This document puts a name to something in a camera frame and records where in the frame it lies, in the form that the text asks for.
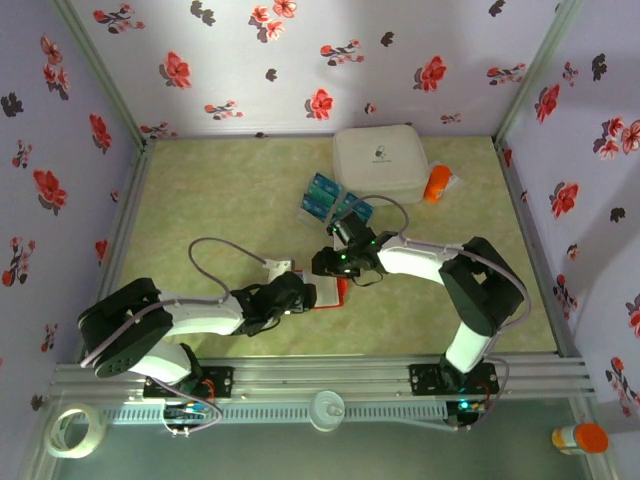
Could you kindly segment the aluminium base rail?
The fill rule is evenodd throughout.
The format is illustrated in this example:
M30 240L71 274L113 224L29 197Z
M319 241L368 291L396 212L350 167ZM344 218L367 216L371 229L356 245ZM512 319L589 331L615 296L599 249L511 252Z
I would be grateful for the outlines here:
M426 355L290 356L217 358L205 366L233 368L229 402L237 404L304 402L320 391L334 391L347 402L416 401L418 379L410 368L434 362ZM497 399L590 398L595 388L585 362L549 352L501 354L493 359L494 379L502 382ZM50 399L96 403L139 403L146 385L133 373L100 379L89 369L60 365L49 387Z

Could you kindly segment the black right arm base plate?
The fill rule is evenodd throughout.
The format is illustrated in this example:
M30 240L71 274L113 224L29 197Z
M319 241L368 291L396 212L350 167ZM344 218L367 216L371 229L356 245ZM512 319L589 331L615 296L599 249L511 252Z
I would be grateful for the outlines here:
M500 390L496 369L491 363L481 362L468 373L440 363L412 364L408 366L408 372L414 396L491 396Z

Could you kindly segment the orange pill bottle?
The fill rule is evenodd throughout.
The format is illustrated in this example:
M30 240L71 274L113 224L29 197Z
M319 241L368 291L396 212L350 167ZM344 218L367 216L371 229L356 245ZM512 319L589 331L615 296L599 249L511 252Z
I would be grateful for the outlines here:
M449 185L452 176L451 170L445 165L435 165L424 191L424 198L428 202L438 202Z

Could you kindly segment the aluminium frame post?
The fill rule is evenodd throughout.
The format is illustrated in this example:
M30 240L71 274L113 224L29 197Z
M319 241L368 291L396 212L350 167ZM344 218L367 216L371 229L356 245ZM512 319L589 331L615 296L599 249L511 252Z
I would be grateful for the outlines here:
M513 127L519 111L524 107L525 102L533 92L535 83L551 63L555 51L562 43L575 16L581 10L585 1L561 0L558 3L554 18L543 37L542 43L527 67L523 80L500 123L497 133L492 137L495 149L499 149L506 141L506 137Z
M128 130L129 135L136 145L139 153L144 153L147 141L140 133L135 119L125 102L114 78L112 77L106 63L96 48L96 44L91 39L88 31L82 23L76 9L71 0L46 0L60 17L66 29L71 34L76 46L84 56L90 70L101 85L105 95L111 102L112 107L119 120Z

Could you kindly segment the bottle with orange lid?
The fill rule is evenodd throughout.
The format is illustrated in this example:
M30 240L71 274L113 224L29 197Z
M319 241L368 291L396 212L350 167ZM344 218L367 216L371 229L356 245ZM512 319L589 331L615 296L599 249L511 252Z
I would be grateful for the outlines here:
M551 442L565 455L602 454L609 448L606 431L595 423L556 428L551 433Z

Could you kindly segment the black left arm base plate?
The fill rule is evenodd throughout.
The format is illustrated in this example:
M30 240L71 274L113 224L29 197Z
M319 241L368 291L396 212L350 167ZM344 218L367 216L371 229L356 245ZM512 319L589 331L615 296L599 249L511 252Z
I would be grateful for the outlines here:
M207 400L228 399L234 386L235 369L231 366L204 366L192 393Z

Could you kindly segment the aluminium table side rail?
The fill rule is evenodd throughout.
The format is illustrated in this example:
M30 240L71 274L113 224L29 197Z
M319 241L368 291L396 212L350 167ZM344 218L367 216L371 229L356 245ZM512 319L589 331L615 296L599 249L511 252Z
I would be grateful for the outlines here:
M541 237L536 228L529 204L520 198L525 189L515 169L515 162L511 160L510 163L507 163L505 160L504 154L509 150L509 147L495 141L494 149L519 223L535 277L538 296L540 297L541 305L544 307L547 321L556 343L556 353L560 357L579 357L580 353L572 340L561 305L552 292L552 288L556 285L555 277L552 275L542 248Z
M159 290L149 279L119 286L152 155L147 146L133 162L92 304L77 320L83 338L80 366L99 377L133 372L159 341L159 329L146 320L160 307Z

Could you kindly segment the blue VIP card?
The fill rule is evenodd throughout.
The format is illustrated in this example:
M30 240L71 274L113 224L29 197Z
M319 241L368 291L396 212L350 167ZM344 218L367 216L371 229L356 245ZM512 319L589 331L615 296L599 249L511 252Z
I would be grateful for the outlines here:
M303 196L301 208L303 211L320 221L325 221L330 212L330 208L328 206L309 195Z
M312 183L316 187L335 197L337 197L342 191L342 187L339 184L335 183L334 181L330 180L320 173L316 173L314 175Z
M350 210L363 217L370 217L374 212L374 208L367 201L361 200L351 192L345 195L341 208L343 211Z

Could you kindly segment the white square storage case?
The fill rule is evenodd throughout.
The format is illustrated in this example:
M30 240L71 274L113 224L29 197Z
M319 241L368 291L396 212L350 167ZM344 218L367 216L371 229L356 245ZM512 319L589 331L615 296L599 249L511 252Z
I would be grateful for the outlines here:
M423 199L429 165L411 126L351 128L333 136L333 173L358 197L376 194L414 204Z

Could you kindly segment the white paper leaflet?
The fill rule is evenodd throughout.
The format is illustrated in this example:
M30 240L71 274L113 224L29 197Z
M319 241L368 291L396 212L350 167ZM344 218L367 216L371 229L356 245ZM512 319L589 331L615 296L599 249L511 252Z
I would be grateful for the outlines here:
M431 169L432 169L435 165L444 165L444 164L442 164L442 163L438 163L438 162L435 162L435 163L433 163L433 164L431 165ZM452 176L451 176L451 178L450 178L449 185L447 186L447 189L448 189L448 188L453 187L454 185L456 185L456 184L459 182L459 177L458 177L458 176L457 176L457 175L456 175L452 170L451 170L451 172L452 172Z

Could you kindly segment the green circuit board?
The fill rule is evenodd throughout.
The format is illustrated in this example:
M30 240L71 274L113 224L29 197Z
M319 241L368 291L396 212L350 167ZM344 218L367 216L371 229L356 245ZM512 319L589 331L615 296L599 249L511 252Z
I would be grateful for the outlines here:
M163 410L163 417L169 421L195 421L206 418L211 409L200 403L188 401L179 404L166 404Z

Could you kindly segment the clear tape roll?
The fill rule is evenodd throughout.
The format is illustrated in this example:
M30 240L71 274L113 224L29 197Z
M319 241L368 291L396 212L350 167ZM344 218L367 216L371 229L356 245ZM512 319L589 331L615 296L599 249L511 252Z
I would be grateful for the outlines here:
M86 431L76 443L69 444L67 431L77 421L86 426ZM81 403L70 404L47 426L45 449L54 458L81 459L97 449L106 431L107 419L101 410Z

